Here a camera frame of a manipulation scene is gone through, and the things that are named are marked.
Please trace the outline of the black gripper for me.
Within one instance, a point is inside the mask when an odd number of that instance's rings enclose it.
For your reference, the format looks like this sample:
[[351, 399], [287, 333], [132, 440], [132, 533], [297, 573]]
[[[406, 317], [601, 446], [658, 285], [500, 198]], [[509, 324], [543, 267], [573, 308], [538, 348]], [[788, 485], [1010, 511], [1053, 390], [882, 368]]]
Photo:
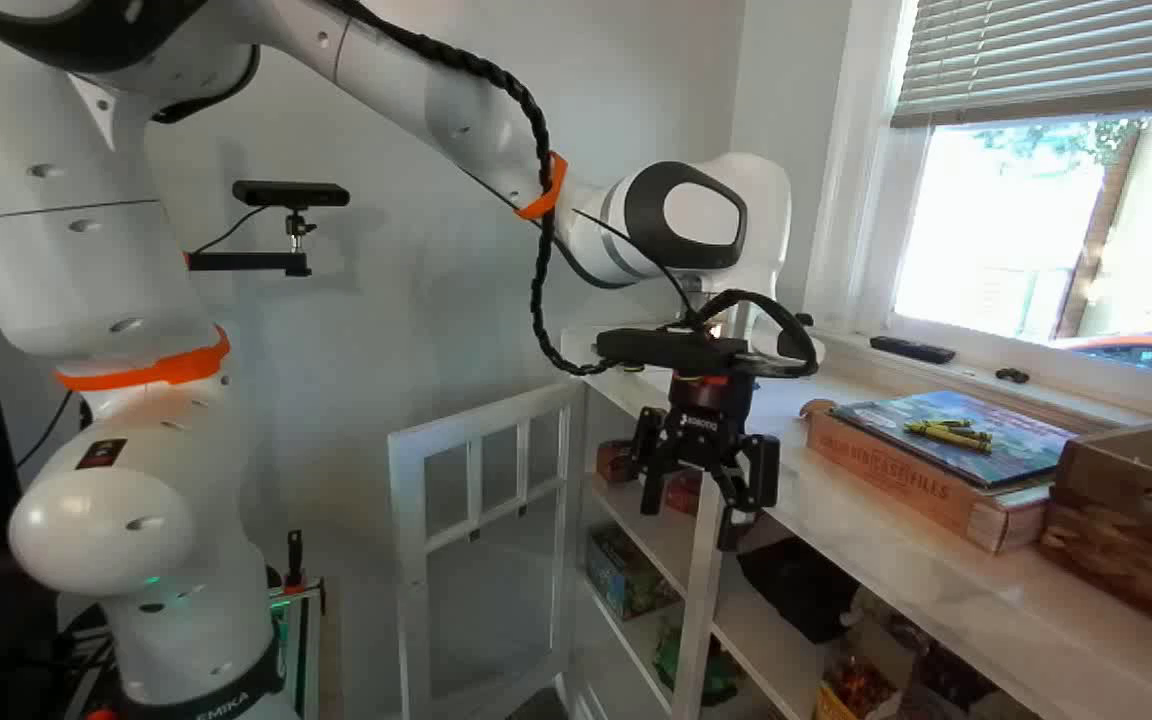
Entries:
[[645, 457], [638, 516], [658, 511], [665, 475], [674, 468], [700, 468], [717, 481], [721, 507], [721, 552], [735, 552], [751, 507], [777, 501], [780, 440], [747, 434], [751, 381], [731, 378], [673, 378], [667, 405], [645, 410], [636, 419], [636, 453]]

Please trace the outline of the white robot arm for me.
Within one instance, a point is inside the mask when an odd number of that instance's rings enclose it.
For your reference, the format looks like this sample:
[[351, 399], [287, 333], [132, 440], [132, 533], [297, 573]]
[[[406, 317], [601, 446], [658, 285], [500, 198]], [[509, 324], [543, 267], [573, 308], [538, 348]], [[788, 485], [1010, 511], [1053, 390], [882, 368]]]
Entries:
[[447, 158], [601, 287], [689, 274], [707, 299], [765, 296], [788, 257], [780, 166], [654, 161], [579, 188], [524, 79], [360, 0], [0, 0], [0, 333], [93, 410], [9, 550], [103, 610], [125, 720], [299, 720], [240, 521], [232, 342], [145, 161], [153, 126], [237, 95], [269, 48]]

